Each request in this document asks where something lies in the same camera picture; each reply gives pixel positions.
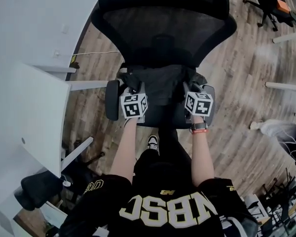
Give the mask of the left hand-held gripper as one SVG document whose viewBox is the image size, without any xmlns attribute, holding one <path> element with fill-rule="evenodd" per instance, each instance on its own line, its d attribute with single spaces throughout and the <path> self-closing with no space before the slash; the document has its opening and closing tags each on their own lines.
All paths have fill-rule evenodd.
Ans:
<svg viewBox="0 0 296 237">
<path fill-rule="evenodd" d="M 148 100 L 145 83 L 141 82 L 140 91 L 126 87 L 120 97 L 121 109 L 126 120 L 137 119 L 137 123 L 145 122 L 145 112 L 148 109 Z"/>
</svg>

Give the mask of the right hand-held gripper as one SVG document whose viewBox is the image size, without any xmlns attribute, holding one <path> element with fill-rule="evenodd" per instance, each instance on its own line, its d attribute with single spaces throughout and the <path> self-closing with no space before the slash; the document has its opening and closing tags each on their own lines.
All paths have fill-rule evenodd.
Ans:
<svg viewBox="0 0 296 237">
<path fill-rule="evenodd" d="M 189 85 L 183 82 L 185 92 L 185 119 L 200 116 L 204 120 L 214 117 L 214 88 L 212 86 L 198 86 L 198 92 L 191 91 Z"/>
</svg>

